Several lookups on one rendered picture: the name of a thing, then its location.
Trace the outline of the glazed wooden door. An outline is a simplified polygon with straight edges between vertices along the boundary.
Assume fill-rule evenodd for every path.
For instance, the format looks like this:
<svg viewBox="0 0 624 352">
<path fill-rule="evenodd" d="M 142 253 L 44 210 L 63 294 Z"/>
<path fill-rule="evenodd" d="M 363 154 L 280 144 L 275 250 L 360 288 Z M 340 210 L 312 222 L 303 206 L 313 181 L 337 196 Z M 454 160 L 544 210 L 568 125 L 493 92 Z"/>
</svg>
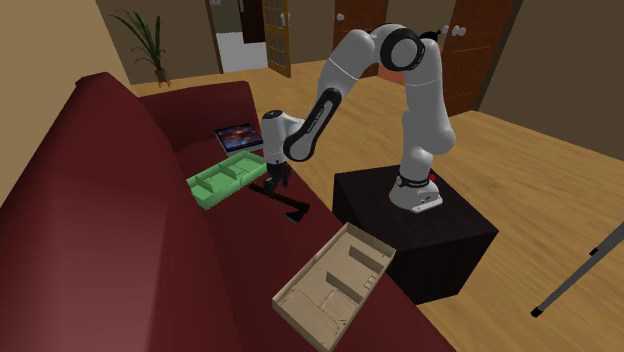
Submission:
<svg viewBox="0 0 624 352">
<path fill-rule="evenodd" d="M 291 77 L 288 0 L 262 0 L 268 67 Z"/>
</svg>

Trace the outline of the black axe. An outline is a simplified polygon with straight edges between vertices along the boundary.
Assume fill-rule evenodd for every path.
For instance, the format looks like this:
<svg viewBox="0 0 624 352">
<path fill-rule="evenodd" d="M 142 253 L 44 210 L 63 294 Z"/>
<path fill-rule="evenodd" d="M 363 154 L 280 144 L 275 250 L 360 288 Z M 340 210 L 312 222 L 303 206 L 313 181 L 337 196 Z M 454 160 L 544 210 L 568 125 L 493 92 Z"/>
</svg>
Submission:
<svg viewBox="0 0 624 352">
<path fill-rule="evenodd" d="M 310 205 L 306 202 L 299 202 L 287 196 L 278 194 L 274 191 L 268 191 L 264 187 L 261 187 L 257 184 L 250 183 L 248 188 L 257 193 L 265 195 L 273 200 L 276 200 L 278 202 L 281 202 L 283 204 L 286 204 L 294 208 L 294 211 L 285 213 L 286 218 L 293 223 L 299 223 L 310 209 Z"/>
</svg>

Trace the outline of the grey tripod leg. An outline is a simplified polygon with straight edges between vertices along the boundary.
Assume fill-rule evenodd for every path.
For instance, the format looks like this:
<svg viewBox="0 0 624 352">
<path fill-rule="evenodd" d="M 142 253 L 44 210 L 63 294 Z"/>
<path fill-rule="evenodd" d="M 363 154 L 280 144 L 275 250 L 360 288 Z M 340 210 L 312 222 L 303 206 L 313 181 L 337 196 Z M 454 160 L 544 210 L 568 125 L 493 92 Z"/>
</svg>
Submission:
<svg viewBox="0 0 624 352">
<path fill-rule="evenodd" d="M 536 306 L 531 312 L 534 318 L 539 317 L 552 303 L 561 297 L 590 269 L 601 261 L 609 252 L 624 240 L 624 221 L 616 227 L 600 244 L 594 247 L 589 258 L 573 272 L 559 287 L 557 287 L 543 302 Z"/>
</svg>

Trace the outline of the potted green plant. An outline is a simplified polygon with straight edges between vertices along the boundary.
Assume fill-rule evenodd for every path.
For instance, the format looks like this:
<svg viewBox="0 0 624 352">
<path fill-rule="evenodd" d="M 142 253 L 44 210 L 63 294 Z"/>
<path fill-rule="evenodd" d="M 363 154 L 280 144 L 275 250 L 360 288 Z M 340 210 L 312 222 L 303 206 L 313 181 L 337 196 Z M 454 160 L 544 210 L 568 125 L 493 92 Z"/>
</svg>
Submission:
<svg viewBox="0 0 624 352">
<path fill-rule="evenodd" d="M 139 61 L 149 62 L 154 67 L 158 86 L 162 87 L 163 84 L 166 84 L 170 87 L 171 81 L 168 73 L 162 66 L 162 54 L 165 53 L 165 50 L 161 47 L 161 17 L 156 17 L 154 30 L 150 29 L 148 22 L 136 11 L 130 12 L 121 8 L 116 10 L 112 17 L 120 21 L 139 40 L 140 45 L 132 48 L 132 51 L 140 50 L 144 56 L 137 58 L 135 63 Z"/>
</svg>

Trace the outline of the green divided tray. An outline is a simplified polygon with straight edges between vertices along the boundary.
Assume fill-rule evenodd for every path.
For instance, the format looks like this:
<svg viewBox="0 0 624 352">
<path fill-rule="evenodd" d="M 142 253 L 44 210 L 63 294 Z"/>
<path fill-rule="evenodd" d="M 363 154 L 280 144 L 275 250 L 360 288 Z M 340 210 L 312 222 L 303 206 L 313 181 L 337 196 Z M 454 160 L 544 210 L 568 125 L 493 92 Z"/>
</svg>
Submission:
<svg viewBox="0 0 624 352">
<path fill-rule="evenodd" d="M 208 210 L 267 172 L 263 157 L 241 151 L 186 180 L 197 204 Z"/>
</svg>

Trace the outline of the dark red sofa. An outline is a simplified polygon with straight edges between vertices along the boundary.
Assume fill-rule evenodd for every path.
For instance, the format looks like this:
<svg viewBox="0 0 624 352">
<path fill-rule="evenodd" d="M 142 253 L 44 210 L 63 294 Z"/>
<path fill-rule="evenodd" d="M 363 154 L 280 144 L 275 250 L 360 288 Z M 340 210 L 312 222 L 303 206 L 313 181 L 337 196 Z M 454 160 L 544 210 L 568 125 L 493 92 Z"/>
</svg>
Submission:
<svg viewBox="0 0 624 352">
<path fill-rule="evenodd" d="M 81 78 L 0 206 L 0 352 L 316 352 L 273 296 L 339 230 L 298 176 L 286 207 L 188 179 L 218 129 L 258 121 L 244 81 L 137 97 Z"/>
</svg>

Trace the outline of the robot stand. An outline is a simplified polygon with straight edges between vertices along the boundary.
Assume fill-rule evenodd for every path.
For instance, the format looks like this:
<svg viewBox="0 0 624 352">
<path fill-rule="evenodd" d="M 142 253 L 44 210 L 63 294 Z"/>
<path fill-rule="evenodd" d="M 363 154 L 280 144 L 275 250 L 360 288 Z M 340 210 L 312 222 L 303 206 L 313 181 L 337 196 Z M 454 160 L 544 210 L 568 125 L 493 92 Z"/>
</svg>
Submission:
<svg viewBox="0 0 624 352">
<path fill-rule="evenodd" d="M 422 213 L 395 206 L 389 192 L 399 167 L 334 175 L 332 211 L 396 250 L 386 274 L 415 304 L 456 295 L 498 229 L 431 171 L 443 203 Z"/>
</svg>

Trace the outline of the brown wooden door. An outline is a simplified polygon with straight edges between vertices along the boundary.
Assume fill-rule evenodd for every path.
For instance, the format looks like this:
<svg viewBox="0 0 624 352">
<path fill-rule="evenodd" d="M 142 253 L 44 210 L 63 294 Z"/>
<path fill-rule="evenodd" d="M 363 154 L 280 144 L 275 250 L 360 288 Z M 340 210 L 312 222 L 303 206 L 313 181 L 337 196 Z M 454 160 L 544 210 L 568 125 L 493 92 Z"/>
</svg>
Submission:
<svg viewBox="0 0 624 352">
<path fill-rule="evenodd" d="M 370 33 L 386 22 L 388 0 L 335 0 L 333 48 L 353 29 Z"/>
<path fill-rule="evenodd" d="M 448 116 L 475 108 L 516 0 L 456 0 L 443 44 Z"/>
</svg>

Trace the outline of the book with dark cover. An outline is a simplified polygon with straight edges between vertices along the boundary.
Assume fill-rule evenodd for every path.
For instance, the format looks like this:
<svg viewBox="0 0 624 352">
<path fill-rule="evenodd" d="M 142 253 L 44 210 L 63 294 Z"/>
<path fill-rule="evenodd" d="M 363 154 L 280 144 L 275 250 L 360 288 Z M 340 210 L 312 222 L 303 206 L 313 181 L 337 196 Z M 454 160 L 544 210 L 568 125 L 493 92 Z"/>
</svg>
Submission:
<svg viewBox="0 0 624 352">
<path fill-rule="evenodd" d="M 227 156 L 240 151 L 254 152 L 263 149 L 261 135 L 249 123 L 217 129 L 215 135 Z"/>
</svg>

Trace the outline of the beige divided tray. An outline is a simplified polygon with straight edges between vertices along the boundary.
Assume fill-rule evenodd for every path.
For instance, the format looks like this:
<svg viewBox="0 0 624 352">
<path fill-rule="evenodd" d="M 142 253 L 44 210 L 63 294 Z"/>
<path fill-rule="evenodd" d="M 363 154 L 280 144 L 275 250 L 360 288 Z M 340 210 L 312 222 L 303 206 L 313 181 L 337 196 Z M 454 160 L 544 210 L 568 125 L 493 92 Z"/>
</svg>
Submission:
<svg viewBox="0 0 624 352">
<path fill-rule="evenodd" d="M 318 352 L 332 352 L 395 253 L 346 223 L 275 294 L 272 307 Z"/>
</svg>

